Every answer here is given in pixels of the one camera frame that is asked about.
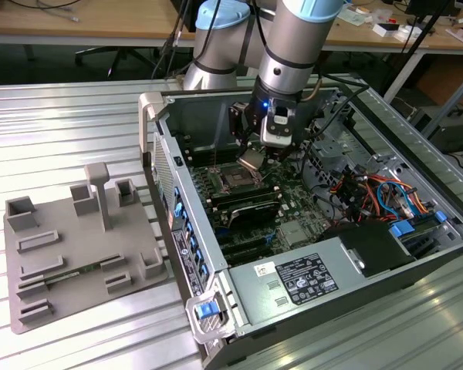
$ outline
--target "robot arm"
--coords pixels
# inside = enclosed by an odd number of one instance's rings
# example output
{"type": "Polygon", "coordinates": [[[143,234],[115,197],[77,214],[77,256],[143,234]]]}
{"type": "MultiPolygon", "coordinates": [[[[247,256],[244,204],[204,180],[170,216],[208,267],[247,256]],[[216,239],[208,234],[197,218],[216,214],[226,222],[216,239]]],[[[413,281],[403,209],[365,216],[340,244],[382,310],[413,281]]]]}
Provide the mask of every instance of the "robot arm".
{"type": "MultiPolygon", "coordinates": [[[[240,132],[239,139],[247,140],[248,135],[257,133],[266,147],[290,146],[296,107],[342,6],[343,0],[278,0],[272,22],[261,18],[267,39],[264,46],[248,6],[221,0],[216,17],[220,28],[213,27],[206,50],[185,76],[184,88],[231,87],[236,84],[235,67],[242,63],[257,68],[257,56],[261,56],[251,101],[243,109],[248,128],[240,132]]],[[[199,40],[209,30],[204,20],[215,8],[216,0],[201,6],[196,38],[200,47],[195,56],[202,52],[204,44],[199,40]]]]}

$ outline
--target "black chair leg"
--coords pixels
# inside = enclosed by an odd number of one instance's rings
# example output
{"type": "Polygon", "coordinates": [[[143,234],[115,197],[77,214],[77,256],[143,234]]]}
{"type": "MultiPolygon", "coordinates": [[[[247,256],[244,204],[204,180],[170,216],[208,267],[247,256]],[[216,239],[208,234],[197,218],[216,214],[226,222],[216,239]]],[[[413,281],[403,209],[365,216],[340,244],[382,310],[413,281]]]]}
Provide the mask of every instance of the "black chair leg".
{"type": "Polygon", "coordinates": [[[113,61],[113,64],[111,65],[110,70],[108,71],[108,79],[113,78],[113,75],[117,71],[117,68],[120,63],[120,60],[122,59],[122,56],[123,56],[123,51],[119,50],[117,54],[115,55],[115,60],[113,61]]]}
{"type": "Polygon", "coordinates": [[[149,60],[148,58],[142,56],[139,52],[136,52],[133,49],[128,49],[127,54],[133,56],[135,59],[140,60],[142,63],[144,63],[146,66],[154,68],[156,66],[156,63],[153,61],[149,60]]]}
{"type": "Polygon", "coordinates": [[[82,50],[80,52],[76,52],[76,66],[81,66],[83,64],[84,56],[99,54],[101,52],[118,52],[119,50],[119,46],[102,46],[100,48],[91,48],[87,50],[82,50]]]}

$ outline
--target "floor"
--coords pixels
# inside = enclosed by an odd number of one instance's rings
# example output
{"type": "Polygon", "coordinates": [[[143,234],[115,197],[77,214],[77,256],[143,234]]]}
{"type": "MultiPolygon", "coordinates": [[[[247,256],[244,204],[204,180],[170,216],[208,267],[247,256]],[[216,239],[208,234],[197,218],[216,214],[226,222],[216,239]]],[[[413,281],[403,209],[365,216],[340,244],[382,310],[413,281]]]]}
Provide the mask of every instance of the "floor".
{"type": "MultiPolygon", "coordinates": [[[[21,45],[0,45],[0,85],[105,81],[115,53],[88,55],[82,66],[76,66],[75,52],[83,49],[85,47],[82,46],[35,45],[35,60],[28,61],[21,45]]],[[[149,49],[140,49],[139,52],[150,57],[149,49]]],[[[323,70],[358,73],[379,90],[390,71],[389,65],[383,61],[384,55],[352,53],[351,61],[347,63],[349,57],[349,53],[334,52],[324,62],[323,70]]],[[[181,50],[175,57],[174,66],[184,66],[188,60],[188,50],[181,50]]],[[[151,68],[129,56],[120,62],[113,79],[149,79],[151,73],[151,68]]],[[[404,116],[412,112],[412,106],[434,105],[417,89],[402,89],[393,104],[404,116]]]]}

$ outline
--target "blue cable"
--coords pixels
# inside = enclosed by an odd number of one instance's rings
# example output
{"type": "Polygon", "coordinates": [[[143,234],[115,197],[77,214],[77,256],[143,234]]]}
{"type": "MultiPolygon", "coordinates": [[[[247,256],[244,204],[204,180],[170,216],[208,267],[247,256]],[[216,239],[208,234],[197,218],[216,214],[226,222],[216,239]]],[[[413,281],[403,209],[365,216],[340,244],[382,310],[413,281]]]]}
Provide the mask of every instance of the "blue cable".
{"type": "MultiPolygon", "coordinates": [[[[408,194],[407,192],[404,190],[404,188],[399,184],[399,183],[394,183],[393,181],[386,181],[385,183],[390,183],[391,185],[394,185],[404,196],[404,199],[406,200],[409,208],[411,209],[411,211],[416,214],[416,215],[420,215],[421,212],[411,203],[410,201],[410,198],[408,197],[408,194]]],[[[385,184],[385,183],[382,183],[381,185],[379,185],[379,187],[377,188],[377,200],[379,201],[380,205],[382,206],[382,208],[384,208],[385,210],[391,212],[392,214],[394,214],[397,219],[399,220],[400,217],[399,215],[397,214],[397,212],[389,207],[386,207],[386,205],[384,204],[384,202],[382,201],[382,197],[380,195],[380,192],[381,192],[381,189],[382,189],[382,186],[385,184]]]]}
{"type": "Polygon", "coordinates": [[[382,186],[384,185],[385,183],[382,183],[381,185],[379,185],[379,187],[377,188],[377,200],[379,201],[379,204],[382,208],[384,208],[385,210],[387,210],[388,212],[391,212],[394,216],[396,216],[396,219],[399,220],[400,219],[400,215],[397,213],[397,211],[393,210],[392,208],[389,208],[389,207],[386,207],[386,204],[384,204],[382,198],[381,198],[381,195],[380,195],[380,190],[382,189],[382,186]]]}

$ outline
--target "office chair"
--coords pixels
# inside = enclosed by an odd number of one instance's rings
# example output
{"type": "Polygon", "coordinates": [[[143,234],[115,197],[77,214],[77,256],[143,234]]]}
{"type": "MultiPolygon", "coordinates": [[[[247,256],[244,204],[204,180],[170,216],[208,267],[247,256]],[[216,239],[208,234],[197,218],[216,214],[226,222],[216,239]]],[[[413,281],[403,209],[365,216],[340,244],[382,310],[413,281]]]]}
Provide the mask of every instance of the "office chair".
{"type": "MultiPolygon", "coordinates": [[[[113,63],[108,71],[108,79],[112,79],[113,75],[117,71],[118,65],[120,64],[120,60],[127,59],[128,56],[133,56],[135,59],[140,60],[143,64],[146,66],[149,66],[151,68],[156,67],[156,63],[153,62],[152,60],[146,58],[145,56],[142,56],[139,52],[137,52],[135,49],[146,49],[144,47],[136,48],[136,47],[126,47],[126,46],[102,46],[99,48],[91,48],[87,50],[82,50],[80,52],[76,52],[76,66],[82,66],[83,65],[83,57],[84,56],[90,56],[92,54],[100,54],[102,52],[117,52],[115,55],[115,59],[113,60],[113,63]]],[[[154,58],[158,58],[158,50],[157,48],[151,48],[154,53],[154,58]]]]}

